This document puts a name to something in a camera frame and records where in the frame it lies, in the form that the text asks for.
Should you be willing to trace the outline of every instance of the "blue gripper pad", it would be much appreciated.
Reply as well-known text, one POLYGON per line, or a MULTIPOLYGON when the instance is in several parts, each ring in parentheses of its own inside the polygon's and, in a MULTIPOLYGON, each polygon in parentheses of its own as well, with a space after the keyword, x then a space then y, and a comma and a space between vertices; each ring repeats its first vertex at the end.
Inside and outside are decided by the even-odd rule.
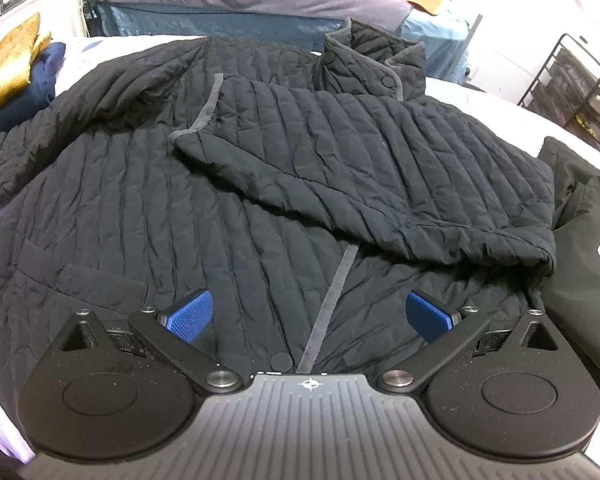
POLYGON ((406 313, 409 324, 427 343, 434 342, 454 326, 449 314, 415 292, 407 296, 406 313))
POLYGON ((211 322, 214 299, 208 290, 196 292, 160 314, 160 323, 180 339, 191 344, 211 322))

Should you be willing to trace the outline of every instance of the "triangular cutout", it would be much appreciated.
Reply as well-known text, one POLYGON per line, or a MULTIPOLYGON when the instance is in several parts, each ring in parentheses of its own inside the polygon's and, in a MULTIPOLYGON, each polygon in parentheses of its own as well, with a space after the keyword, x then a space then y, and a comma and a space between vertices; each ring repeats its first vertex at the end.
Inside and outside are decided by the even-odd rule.
POLYGON ((74 327, 74 331, 67 338, 64 346, 62 346, 63 352, 73 352, 74 350, 84 350, 85 348, 96 348, 98 342, 96 341, 89 324, 86 321, 81 321, 74 327))
POLYGON ((531 323, 522 338, 522 346, 538 350, 557 350, 558 345, 542 323, 531 323))

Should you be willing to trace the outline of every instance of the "crosshair symbol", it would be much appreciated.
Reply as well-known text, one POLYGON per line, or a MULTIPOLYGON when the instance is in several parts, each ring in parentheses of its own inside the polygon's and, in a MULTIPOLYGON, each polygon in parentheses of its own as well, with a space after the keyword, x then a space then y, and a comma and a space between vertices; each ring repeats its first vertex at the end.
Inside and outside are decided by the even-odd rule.
POLYGON ((315 390, 318 386, 322 386, 322 383, 319 383, 315 379, 307 379, 302 381, 301 383, 298 383, 298 385, 311 391, 315 390))

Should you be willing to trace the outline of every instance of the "bed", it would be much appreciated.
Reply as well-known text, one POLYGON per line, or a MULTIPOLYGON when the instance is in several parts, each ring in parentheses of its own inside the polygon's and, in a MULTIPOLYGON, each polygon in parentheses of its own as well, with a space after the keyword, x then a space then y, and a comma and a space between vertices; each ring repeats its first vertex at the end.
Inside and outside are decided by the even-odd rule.
MULTIPOLYGON (((99 63, 149 47, 183 39, 182 36, 138 36, 134 38, 84 38, 70 41, 64 65, 56 83, 58 93, 71 88, 83 75, 99 63)), ((427 79, 427 91, 442 102, 455 105, 481 120, 497 136, 537 156, 544 138, 555 137, 600 169, 600 153, 567 131, 546 119, 483 92, 456 84, 427 79)), ((0 449, 10 456, 28 462, 33 452, 0 407, 0 449)), ((587 455, 600 465, 600 425, 587 449, 587 455)))
POLYGON ((97 0, 97 8, 107 36, 248 36, 318 52, 325 33, 351 17, 423 41, 427 76, 460 83, 466 69, 470 26, 452 2, 437 16, 402 0, 97 0))

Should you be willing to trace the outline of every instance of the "snap button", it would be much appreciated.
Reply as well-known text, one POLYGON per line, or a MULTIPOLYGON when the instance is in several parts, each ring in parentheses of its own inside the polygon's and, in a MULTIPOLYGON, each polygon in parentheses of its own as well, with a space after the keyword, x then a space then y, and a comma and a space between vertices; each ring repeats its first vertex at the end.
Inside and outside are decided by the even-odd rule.
POLYGON ((274 372, 285 373, 291 370, 291 367, 294 365, 293 360, 289 354, 285 354, 284 352, 280 352, 279 354, 275 354, 271 358, 271 369, 274 372))

